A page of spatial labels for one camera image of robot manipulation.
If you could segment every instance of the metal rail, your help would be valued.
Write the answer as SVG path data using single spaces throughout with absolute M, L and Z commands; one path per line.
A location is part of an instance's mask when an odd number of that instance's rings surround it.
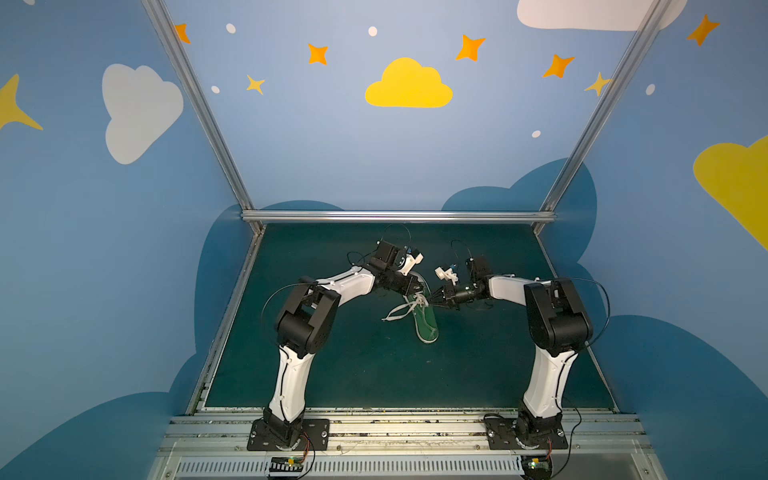
M 245 210 L 243 220 L 268 222 L 549 223 L 553 212 L 375 210 Z
M 671 0 L 655 0 L 648 9 L 648 13 L 645 14 L 645 18 L 643 18 L 643 21 L 640 23 L 637 33 L 635 33 L 632 38 L 624 56 L 619 61 L 619 65 L 616 67 L 616 70 L 611 77 L 612 80 L 611 83 L 608 84 L 608 90 L 600 97 L 598 105 L 592 112 L 586 127 L 584 127 L 584 131 L 581 132 L 581 136 L 579 137 L 578 142 L 576 142 L 574 150 L 565 161 L 558 178 L 554 181 L 544 203 L 541 205 L 540 210 L 542 212 L 554 211 L 554 208 L 558 205 L 558 202 L 563 197 L 566 189 L 568 189 L 568 185 L 571 184 L 578 168 L 584 163 L 584 159 L 587 157 L 594 141 L 598 138 L 608 117 L 611 116 L 611 112 L 619 102 L 621 94 L 626 90 L 634 72 L 637 70 L 637 67 L 643 61 L 645 54 L 654 42 L 654 39 L 659 32 L 661 19 L 670 3 Z M 538 234 L 543 228 L 544 223 L 537 222 L 534 225 L 534 232 Z
M 248 195 L 243 178 L 237 170 L 237 165 L 232 158 L 227 143 L 224 141 L 219 125 L 205 99 L 202 87 L 197 80 L 194 69 L 192 69 L 187 53 L 179 41 L 168 9 L 163 0 L 142 0 L 142 3 L 147 10 L 152 25 L 154 25 L 154 29 L 157 31 L 157 36 L 160 37 L 160 41 L 166 53 L 168 53 L 170 62 L 174 66 L 174 70 L 179 76 L 184 90 L 187 92 L 192 108 L 194 108 L 197 117 L 200 119 L 210 146 L 214 149 L 214 153 L 219 159 L 221 168 L 224 170 L 224 174 L 232 186 L 232 191 L 235 193 L 237 201 L 243 210 L 253 209 L 253 203 Z

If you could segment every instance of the cable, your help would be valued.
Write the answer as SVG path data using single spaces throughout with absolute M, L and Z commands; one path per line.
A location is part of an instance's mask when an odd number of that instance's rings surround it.
M 315 446 L 312 445 L 312 440 L 310 440 L 310 437 L 305 433 L 304 438 L 306 439 L 307 445 L 312 447 L 312 463 L 310 463 L 310 467 L 306 470 L 306 472 L 296 477 L 295 480 L 299 480 L 299 478 L 302 478 L 304 475 L 312 471 L 312 467 L 315 466 L 315 457 L 317 457 L 317 452 L 315 452 Z
M 591 342 L 586 342 L 584 344 L 584 347 L 587 348 L 588 346 L 593 346 L 601 336 L 603 336 L 603 333 L 605 332 L 605 329 L 608 328 L 608 324 L 611 322 L 611 298 L 608 296 L 608 291 L 605 289 L 602 283 L 598 282 L 597 280 L 592 280 L 591 278 L 581 278 L 579 276 L 560 276 L 559 278 L 567 278 L 569 280 L 583 280 L 584 282 L 592 282 L 595 285 L 599 286 L 601 290 L 603 290 L 603 294 L 605 295 L 605 306 L 606 306 L 606 315 L 605 315 L 605 325 L 603 325 L 603 329 L 600 330 L 600 333 L 592 340 Z
M 458 254 L 456 253 L 456 250 L 454 250 L 454 248 L 453 248 L 453 243 L 454 242 L 459 242 L 461 245 L 464 245 L 464 248 L 467 249 L 467 253 L 469 253 L 469 258 L 474 258 L 472 256 L 472 251 L 469 249 L 467 244 L 464 243 L 463 241 L 459 240 L 458 238 L 455 238 L 455 239 L 451 240 L 451 250 L 453 250 L 453 254 L 456 256 L 456 265 L 459 265 L 461 263 L 461 261 L 458 259 Z
M 571 459 L 571 447 L 572 447 L 572 446 L 573 446 L 573 444 L 574 444 L 574 432 L 576 431 L 576 427 L 578 427 L 579 425 L 581 425 L 581 420 L 582 420 L 582 418 L 581 418 L 581 412 L 579 412 L 579 411 L 578 411 L 578 408 L 576 407 L 576 405 L 575 405 L 575 404 L 573 404 L 573 405 L 574 405 L 574 409 L 576 410 L 576 413 L 578 413 L 578 423 L 577 423 L 576 425 L 574 425 L 574 428 L 572 428 L 572 429 L 571 429 L 571 437 L 570 437 L 570 439 L 568 440 L 568 456 L 567 456 L 567 457 L 565 457 L 565 463 L 563 464 L 563 466 L 561 466 L 561 467 L 560 467 L 560 470 L 558 470 L 558 472 L 557 472 L 557 473 L 555 473 L 554 475 L 552 475 L 552 476 L 550 477 L 550 480 L 552 480 L 554 477 L 556 477 L 556 476 L 560 475 L 560 474 L 563 472 L 563 470 L 565 470 L 565 466 L 568 464 L 568 460 L 570 460 L 570 459 Z
M 507 418 L 505 418 L 505 417 L 502 417 L 502 416 L 501 416 L 500 414 L 498 414 L 498 413 L 486 413 L 485 415 L 483 415 L 483 416 L 482 416 L 482 420 L 483 420 L 483 422 L 484 422 L 485 420 L 487 420 L 487 419 L 488 419 L 488 417 L 496 417 L 497 419 L 508 420 Z
M 563 412 L 563 407 L 561 407 L 558 404 L 558 392 L 560 392 L 560 378 L 563 376 L 563 371 L 565 371 L 565 366 L 568 364 L 568 360 L 574 358 L 576 355 L 578 355 L 578 352 L 573 352 L 565 361 L 563 362 L 563 366 L 560 368 L 560 373 L 558 374 L 558 384 L 554 388 L 554 404 L 555 406 L 560 409 L 560 413 Z
M 283 352 L 286 354 L 286 361 L 290 358 L 288 356 L 288 352 L 286 352 L 282 346 L 278 346 L 278 349 L 280 349 L 280 352 Z M 283 414 L 283 421 L 288 422 L 288 417 L 286 417 L 286 411 L 283 408 L 283 381 L 286 378 L 286 372 L 288 371 L 288 363 L 286 363 L 286 368 L 283 369 L 283 374 L 280 376 L 280 413 Z
M 259 322 L 261 323 L 261 331 L 264 334 L 264 336 L 266 337 L 266 339 L 268 339 L 277 348 L 280 348 L 280 344 L 276 340 L 272 341 L 272 337 L 269 336 L 267 334 L 267 332 L 266 332 L 266 328 L 265 328 L 265 324 L 264 324 L 264 311 L 266 310 L 266 306 L 269 305 L 270 300 L 272 300 L 272 298 L 274 298 L 275 295 L 277 295 L 278 293 L 282 292 L 286 288 L 290 288 L 292 286 L 300 286 L 300 285 L 315 286 L 315 285 L 319 285 L 319 283 L 317 283 L 317 282 L 312 282 L 312 283 L 302 282 L 302 283 L 291 283 L 290 285 L 282 286 L 279 289 L 275 290 L 275 293 L 270 295 L 270 298 L 266 299 L 266 302 L 264 302 L 264 306 L 261 308 L 261 315 L 259 316 L 259 318 L 260 318 Z
M 347 253 L 346 253 L 346 261 L 347 261 L 347 262 L 349 262 L 349 265 L 350 265 L 350 266 L 365 266 L 365 265 L 366 265 L 366 257 L 367 257 L 368 255 L 370 255 L 371 253 L 373 253 L 373 252 L 375 252 L 375 250 L 371 250 L 370 252 L 368 252 L 368 253 L 366 253 L 365 255 L 363 255 L 362 253 L 360 253 L 360 252 L 358 252 L 358 251 L 355 251 L 355 250 L 353 250 L 353 251 L 351 251 L 351 252 L 347 252 Z M 360 265 L 358 265 L 357 263 L 354 263 L 353 261 L 351 261 L 351 260 L 349 259 L 349 254 L 350 254 L 350 253 L 357 253 L 358 255 L 360 255 Z
M 389 225 L 387 225 L 386 228 L 384 229 L 384 231 L 382 232 L 381 238 L 379 238 L 379 242 L 384 240 L 384 234 L 393 225 L 399 225 L 399 226 L 401 226 L 401 227 L 406 229 L 406 232 L 408 232 L 408 247 L 410 247 L 411 246 L 411 238 L 412 238 L 411 237 L 411 230 L 408 230 L 408 227 L 406 227 L 406 225 L 404 223 L 390 223 Z
M 482 305 L 485 305 L 488 308 L 472 308 L 472 304 L 473 303 L 474 303 L 474 301 L 465 304 L 465 306 L 468 309 L 472 310 L 473 312 L 487 312 L 487 311 L 489 311 L 490 309 L 493 308 L 493 302 L 491 302 L 491 299 L 488 299 L 488 298 L 483 300 L 483 303 L 482 303 Z

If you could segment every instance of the yellow cloud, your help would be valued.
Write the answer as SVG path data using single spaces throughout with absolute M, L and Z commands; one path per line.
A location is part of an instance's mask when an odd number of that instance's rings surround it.
M 366 101 L 376 107 L 444 107 L 453 91 L 432 67 L 422 67 L 412 58 L 398 58 L 384 69 L 382 80 L 366 90 Z
M 701 152 L 694 175 L 768 249 L 768 137 L 751 147 L 717 144 Z

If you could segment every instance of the yellow star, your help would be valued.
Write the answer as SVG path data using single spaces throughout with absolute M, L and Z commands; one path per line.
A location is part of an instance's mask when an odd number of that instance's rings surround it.
M 557 75 L 560 78 L 563 78 L 563 74 L 565 73 L 565 67 L 568 66 L 569 63 L 573 61 L 573 59 L 576 57 L 570 57 L 570 58 L 560 58 L 557 55 L 555 55 L 552 58 L 552 66 L 547 70 L 547 73 L 544 74 L 545 77 L 548 77 L 549 75 Z
M 264 80 L 255 81 L 250 77 L 250 75 L 248 75 L 248 80 L 250 80 L 250 85 L 248 85 L 246 90 L 258 90 L 260 94 L 264 95 L 264 93 L 261 91 L 261 84 L 264 83 Z
M 310 44 L 310 63 L 318 61 L 323 65 L 328 65 L 326 63 L 326 50 L 328 47 L 316 47 Z
M 600 93 L 603 91 L 603 87 L 608 84 L 608 82 L 611 81 L 611 79 L 603 80 L 602 73 L 598 72 L 598 80 L 590 85 L 588 88 L 585 88 L 584 91 L 588 90 L 594 90 L 598 93 L 598 97 L 600 96 Z
M 16 91 L 18 90 L 18 74 L 11 77 L 3 88 L 0 88 L 0 129 L 12 121 L 17 121 L 28 127 L 42 130 L 43 127 L 32 120 L 16 104 Z
M 464 37 L 464 45 L 462 46 L 462 50 L 458 53 L 458 57 L 456 57 L 456 60 L 461 60 L 462 58 L 470 58 L 473 61 L 478 60 L 478 48 L 480 48 L 480 45 L 482 45 L 482 42 L 485 41 L 484 38 L 479 38 L 477 40 L 472 40 L 470 37 L 463 35 Z
M 686 40 L 695 40 L 696 43 L 701 46 L 701 44 L 704 43 L 704 39 L 707 37 L 707 35 L 709 35 L 711 31 L 717 28 L 718 25 L 720 24 L 710 22 L 710 19 L 705 15 L 699 26 L 696 28 L 696 30 L 694 30 L 694 33 L 688 35 Z

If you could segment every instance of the orange star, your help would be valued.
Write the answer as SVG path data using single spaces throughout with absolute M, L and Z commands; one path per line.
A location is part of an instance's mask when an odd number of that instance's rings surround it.
M 701 44 L 704 43 L 704 39 L 707 38 L 707 35 L 709 35 L 711 31 L 717 28 L 718 25 L 720 24 L 710 22 L 710 19 L 705 15 L 704 20 L 702 20 L 696 30 L 694 30 L 694 33 L 688 35 L 686 40 L 695 40 L 696 43 L 701 46 Z
M 464 45 L 462 46 L 462 50 L 458 53 L 458 57 L 456 57 L 456 60 L 461 60 L 462 58 L 469 58 L 473 61 L 478 60 L 478 48 L 480 48 L 480 45 L 482 45 L 482 42 L 485 41 L 484 38 L 479 38 L 478 40 L 472 40 L 470 37 L 463 35 L 464 37 Z
M 179 40 L 183 41 L 184 43 L 191 43 L 189 37 L 187 37 L 187 24 L 183 23 L 181 25 L 174 25 L 176 27 L 176 33 L 179 34 Z
M 310 44 L 310 63 L 318 61 L 323 65 L 328 65 L 326 63 L 326 50 L 328 47 L 316 47 Z
M 557 75 L 558 77 L 563 78 L 565 67 L 567 67 L 574 58 L 576 57 L 560 58 L 555 55 L 554 58 L 552 58 L 552 66 L 549 68 L 549 70 L 547 70 L 547 73 L 545 73 L 544 76 L 548 77 L 549 75 Z

